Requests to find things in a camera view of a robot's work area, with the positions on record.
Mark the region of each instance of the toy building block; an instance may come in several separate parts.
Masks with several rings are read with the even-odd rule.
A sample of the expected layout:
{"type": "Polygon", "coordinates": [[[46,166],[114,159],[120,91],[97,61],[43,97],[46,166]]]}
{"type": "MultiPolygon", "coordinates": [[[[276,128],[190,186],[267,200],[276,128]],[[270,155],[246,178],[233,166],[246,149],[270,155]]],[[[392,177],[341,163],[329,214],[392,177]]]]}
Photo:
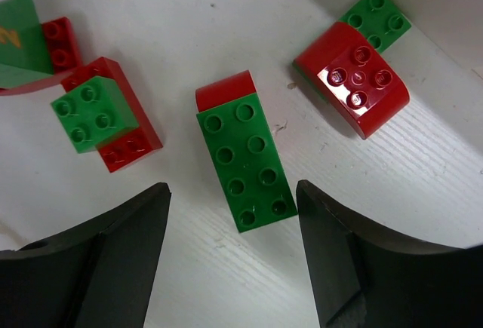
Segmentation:
{"type": "Polygon", "coordinates": [[[250,73],[200,88],[196,102],[198,122],[238,231],[297,215],[250,73]],[[215,103],[208,103],[210,96],[215,103]]]}
{"type": "Polygon", "coordinates": [[[42,31],[55,74],[82,66],[81,52],[68,18],[43,23],[42,31]]]}
{"type": "Polygon", "coordinates": [[[150,152],[160,149],[163,145],[116,61],[101,57],[86,66],[77,68],[70,77],[62,80],[61,84],[64,90],[69,92],[96,75],[115,80],[139,123],[139,127],[135,130],[99,149],[100,156],[108,170],[115,172],[146,157],[150,152]]]}
{"type": "Polygon", "coordinates": [[[114,80],[93,77],[52,102],[78,153],[100,148],[139,127],[114,80]]]}
{"type": "Polygon", "coordinates": [[[11,89],[53,74],[33,0],[0,2],[0,87],[11,89]]]}
{"type": "Polygon", "coordinates": [[[379,53],[411,27],[391,0],[361,0],[340,20],[356,28],[379,53]]]}
{"type": "Polygon", "coordinates": [[[350,25],[336,22],[295,61],[362,139],[409,103],[402,80],[350,25]]]}
{"type": "Polygon", "coordinates": [[[0,88],[0,96],[32,93],[58,85],[63,79],[72,74],[73,69],[82,66],[83,62],[77,39],[67,17],[43,23],[42,31],[51,55],[55,74],[12,89],[0,88]]]}

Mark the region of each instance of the green square brick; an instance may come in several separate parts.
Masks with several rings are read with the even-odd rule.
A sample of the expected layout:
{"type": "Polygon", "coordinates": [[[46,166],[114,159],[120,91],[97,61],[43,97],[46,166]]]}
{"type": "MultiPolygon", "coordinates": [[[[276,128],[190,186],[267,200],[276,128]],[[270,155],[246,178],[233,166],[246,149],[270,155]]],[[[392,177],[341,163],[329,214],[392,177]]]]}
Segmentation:
{"type": "Polygon", "coordinates": [[[93,77],[51,105],[78,153],[103,147],[139,127],[113,79],[93,77]]]}
{"type": "Polygon", "coordinates": [[[0,87],[10,89],[53,74],[33,0],[0,2],[0,87]]]}
{"type": "Polygon", "coordinates": [[[256,93],[197,118],[238,231],[297,215],[256,93]]]}
{"type": "Polygon", "coordinates": [[[411,27],[391,0],[361,0],[340,20],[356,28],[379,53],[411,27]]]}

